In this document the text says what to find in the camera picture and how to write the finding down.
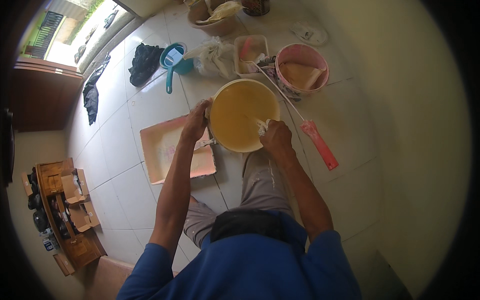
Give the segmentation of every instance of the metal fence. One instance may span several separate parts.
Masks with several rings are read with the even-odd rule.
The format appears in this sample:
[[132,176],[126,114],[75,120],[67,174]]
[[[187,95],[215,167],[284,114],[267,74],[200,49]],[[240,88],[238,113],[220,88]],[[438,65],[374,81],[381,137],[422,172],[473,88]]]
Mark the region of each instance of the metal fence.
[[29,49],[30,55],[33,58],[44,59],[48,46],[50,45],[53,35],[55,34],[55,31],[57,31],[62,18],[62,14],[47,12],[40,26],[40,31],[36,36],[35,42]]

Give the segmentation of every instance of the grass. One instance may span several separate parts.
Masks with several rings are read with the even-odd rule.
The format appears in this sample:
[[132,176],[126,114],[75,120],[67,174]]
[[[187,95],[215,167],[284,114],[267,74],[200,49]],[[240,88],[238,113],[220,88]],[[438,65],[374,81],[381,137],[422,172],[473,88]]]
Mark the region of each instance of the grass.
[[85,23],[90,19],[92,14],[96,11],[96,9],[103,3],[105,0],[96,0],[95,3],[90,6],[90,8],[87,10],[87,13],[85,14],[85,17],[82,21],[80,21],[77,26],[73,29],[72,34],[67,40],[67,45],[71,45],[72,41],[75,39],[77,34],[80,32],[82,27],[85,25]]

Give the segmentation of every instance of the person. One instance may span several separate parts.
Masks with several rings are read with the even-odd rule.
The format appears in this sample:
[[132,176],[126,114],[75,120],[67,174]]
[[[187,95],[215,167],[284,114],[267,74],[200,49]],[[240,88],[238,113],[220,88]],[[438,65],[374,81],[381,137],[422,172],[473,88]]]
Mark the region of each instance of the person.
[[[297,160],[284,122],[270,121],[263,149],[246,158],[239,207],[217,216],[190,196],[193,148],[211,101],[187,116],[152,236],[117,299],[361,299],[328,207]],[[294,220],[282,177],[305,227]],[[202,250],[173,277],[182,229]]]

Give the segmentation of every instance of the gray pants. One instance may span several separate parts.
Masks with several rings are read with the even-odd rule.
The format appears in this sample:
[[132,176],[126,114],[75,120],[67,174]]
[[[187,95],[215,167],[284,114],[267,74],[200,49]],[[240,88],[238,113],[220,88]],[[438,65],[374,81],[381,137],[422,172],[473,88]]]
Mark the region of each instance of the gray pants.
[[[241,203],[229,211],[238,209],[277,210],[295,218],[278,166],[263,149],[250,153],[245,160]],[[201,248],[205,236],[212,230],[216,216],[204,203],[189,204],[183,232],[198,248]]]

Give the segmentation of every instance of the paint tray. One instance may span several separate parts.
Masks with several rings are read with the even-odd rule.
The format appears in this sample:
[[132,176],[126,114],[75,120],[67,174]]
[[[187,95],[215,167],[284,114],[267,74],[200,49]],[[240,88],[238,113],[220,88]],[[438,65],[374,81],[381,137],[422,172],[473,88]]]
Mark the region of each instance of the paint tray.
[[[165,181],[186,119],[187,116],[181,116],[140,130],[142,150],[151,184],[161,184]],[[209,139],[208,129],[205,128],[199,141]],[[190,166],[190,178],[215,173],[212,147],[207,145],[195,150]]]

